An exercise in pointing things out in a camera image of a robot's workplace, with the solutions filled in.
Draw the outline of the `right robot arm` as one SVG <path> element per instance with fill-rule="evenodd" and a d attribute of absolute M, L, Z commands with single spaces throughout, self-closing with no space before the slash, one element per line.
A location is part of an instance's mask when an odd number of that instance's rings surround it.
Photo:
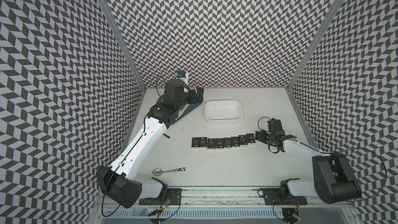
<path fill-rule="evenodd" d="M 267 126 L 268 130 L 257 132 L 255 139 L 275 147 L 277 152 L 300 159 L 313 170 L 313 179 L 285 179 L 277 188 L 263 189 L 266 205 L 306 204 L 307 198 L 317 198 L 326 204 L 361 198 L 361 187 L 344 154 L 326 152 L 298 141 L 296 136 L 285 133 L 278 119 L 269 119 Z"/>

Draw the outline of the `black tissue pack eight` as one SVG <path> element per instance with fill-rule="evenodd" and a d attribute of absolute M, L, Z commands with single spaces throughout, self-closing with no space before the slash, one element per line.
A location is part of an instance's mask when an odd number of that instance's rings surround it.
<path fill-rule="evenodd" d="M 256 140 L 256 141 L 259 140 L 260 134 L 261 134 L 260 131 L 256 131 L 256 132 L 255 132 L 255 140 Z"/>

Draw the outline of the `black tissue pack seven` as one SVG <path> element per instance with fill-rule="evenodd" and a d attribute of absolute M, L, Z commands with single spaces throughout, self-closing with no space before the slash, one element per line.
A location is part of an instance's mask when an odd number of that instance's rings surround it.
<path fill-rule="evenodd" d="M 238 138 L 239 138 L 239 145 L 240 146 L 247 146 L 248 145 L 246 135 L 239 135 Z"/>

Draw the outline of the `black tissue pack five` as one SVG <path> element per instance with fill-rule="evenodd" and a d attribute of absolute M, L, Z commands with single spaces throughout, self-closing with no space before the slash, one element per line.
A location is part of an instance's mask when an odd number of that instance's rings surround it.
<path fill-rule="evenodd" d="M 230 149 L 232 148 L 232 139 L 231 138 L 224 138 L 224 149 Z"/>

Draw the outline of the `black tissue pack three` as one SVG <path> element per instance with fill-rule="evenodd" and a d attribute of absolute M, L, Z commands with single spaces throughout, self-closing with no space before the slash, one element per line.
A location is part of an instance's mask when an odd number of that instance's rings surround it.
<path fill-rule="evenodd" d="M 207 149 L 215 150 L 217 148 L 217 141 L 215 138 L 207 139 Z"/>

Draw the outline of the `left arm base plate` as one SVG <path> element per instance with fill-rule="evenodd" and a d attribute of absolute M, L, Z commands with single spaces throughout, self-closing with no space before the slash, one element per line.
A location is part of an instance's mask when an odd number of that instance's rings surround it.
<path fill-rule="evenodd" d="M 146 198 L 139 200 L 139 205 L 160 206 L 164 204 L 167 199 L 170 200 L 169 205 L 179 205 L 181 202 L 182 189 L 181 188 L 167 188 L 162 191 L 157 198 Z"/>

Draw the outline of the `black tissue pack four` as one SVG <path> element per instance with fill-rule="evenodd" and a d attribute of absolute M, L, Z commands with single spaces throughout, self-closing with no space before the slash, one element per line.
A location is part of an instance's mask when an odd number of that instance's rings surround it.
<path fill-rule="evenodd" d="M 224 139 L 222 138 L 216 139 L 216 149 L 224 149 Z"/>

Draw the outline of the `black tissue pack two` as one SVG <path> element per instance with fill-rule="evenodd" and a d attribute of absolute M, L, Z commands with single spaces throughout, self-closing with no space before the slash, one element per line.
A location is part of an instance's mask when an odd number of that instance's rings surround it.
<path fill-rule="evenodd" d="M 207 137 L 200 137 L 200 148 L 207 149 Z"/>

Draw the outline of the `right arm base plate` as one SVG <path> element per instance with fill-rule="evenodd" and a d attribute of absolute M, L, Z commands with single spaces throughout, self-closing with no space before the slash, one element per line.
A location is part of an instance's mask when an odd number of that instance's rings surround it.
<path fill-rule="evenodd" d="M 279 188 L 263 188 L 260 190 L 265 205 L 308 205 L 305 197 L 293 196 L 288 190 Z"/>

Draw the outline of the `black tissue pack six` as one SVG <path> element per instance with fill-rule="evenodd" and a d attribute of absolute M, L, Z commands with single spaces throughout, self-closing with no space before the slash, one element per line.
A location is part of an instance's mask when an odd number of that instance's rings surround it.
<path fill-rule="evenodd" d="M 238 136 L 231 137 L 231 142 L 232 142 L 232 147 L 233 148 L 240 147 L 240 142 L 239 142 L 239 137 Z"/>

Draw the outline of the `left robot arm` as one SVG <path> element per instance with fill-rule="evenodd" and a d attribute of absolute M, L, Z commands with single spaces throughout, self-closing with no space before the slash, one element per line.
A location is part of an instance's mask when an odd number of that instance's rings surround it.
<path fill-rule="evenodd" d="M 138 182 L 135 177 L 150 149 L 183 115 L 183 110 L 201 104 L 203 100 L 204 88 L 190 89 L 181 79 L 167 82 L 164 94 L 150 108 L 135 138 L 111 165 L 97 168 L 96 178 L 101 192 L 124 208 L 130 208 L 142 199 L 164 201 L 166 183 L 155 178 Z"/>

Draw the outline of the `white storage box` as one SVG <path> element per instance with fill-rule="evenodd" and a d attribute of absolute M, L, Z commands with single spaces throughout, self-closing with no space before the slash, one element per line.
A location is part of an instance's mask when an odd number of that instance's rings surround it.
<path fill-rule="evenodd" d="M 205 104 L 205 118 L 209 122 L 238 121 L 243 117 L 243 110 L 237 100 L 215 100 Z"/>

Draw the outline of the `black tissue pack one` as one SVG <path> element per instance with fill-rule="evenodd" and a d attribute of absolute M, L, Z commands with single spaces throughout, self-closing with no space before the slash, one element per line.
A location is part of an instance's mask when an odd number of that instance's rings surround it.
<path fill-rule="evenodd" d="M 192 138 L 191 147 L 194 149 L 200 148 L 200 138 Z"/>

